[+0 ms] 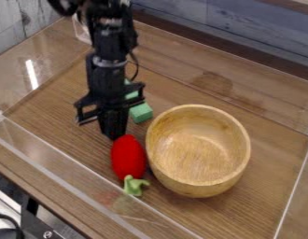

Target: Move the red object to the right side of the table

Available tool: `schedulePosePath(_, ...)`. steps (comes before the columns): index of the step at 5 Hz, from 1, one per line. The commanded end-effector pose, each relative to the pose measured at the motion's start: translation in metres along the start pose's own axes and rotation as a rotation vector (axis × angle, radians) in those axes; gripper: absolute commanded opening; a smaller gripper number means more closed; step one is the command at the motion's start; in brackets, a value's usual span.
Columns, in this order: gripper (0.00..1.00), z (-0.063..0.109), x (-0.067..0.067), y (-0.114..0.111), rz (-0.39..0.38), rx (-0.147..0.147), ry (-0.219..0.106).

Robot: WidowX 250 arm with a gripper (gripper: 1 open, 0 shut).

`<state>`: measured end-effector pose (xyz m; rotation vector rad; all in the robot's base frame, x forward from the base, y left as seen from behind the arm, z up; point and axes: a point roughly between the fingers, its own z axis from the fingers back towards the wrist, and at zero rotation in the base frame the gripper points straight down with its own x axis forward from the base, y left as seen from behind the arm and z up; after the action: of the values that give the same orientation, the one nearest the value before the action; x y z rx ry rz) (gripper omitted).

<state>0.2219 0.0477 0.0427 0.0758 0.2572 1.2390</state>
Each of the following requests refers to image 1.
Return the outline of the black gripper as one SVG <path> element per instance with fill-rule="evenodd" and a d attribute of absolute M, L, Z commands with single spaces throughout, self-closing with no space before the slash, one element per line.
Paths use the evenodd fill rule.
<path fill-rule="evenodd" d="M 125 83 L 126 61 L 110 62 L 96 54 L 86 56 L 86 95 L 76 101 L 77 123 L 98 120 L 110 140 L 125 134 L 129 108 L 144 103 L 144 83 Z"/>

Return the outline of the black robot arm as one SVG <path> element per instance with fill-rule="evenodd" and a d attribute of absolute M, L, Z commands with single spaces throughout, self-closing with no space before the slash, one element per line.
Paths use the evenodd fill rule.
<path fill-rule="evenodd" d="M 112 140 L 125 134 L 129 109 L 144 102 L 144 83 L 125 76 L 138 34 L 130 0 L 48 0 L 65 17 L 86 24 L 93 51 L 86 56 L 88 93 L 77 100 L 77 123 L 96 120 Z"/>

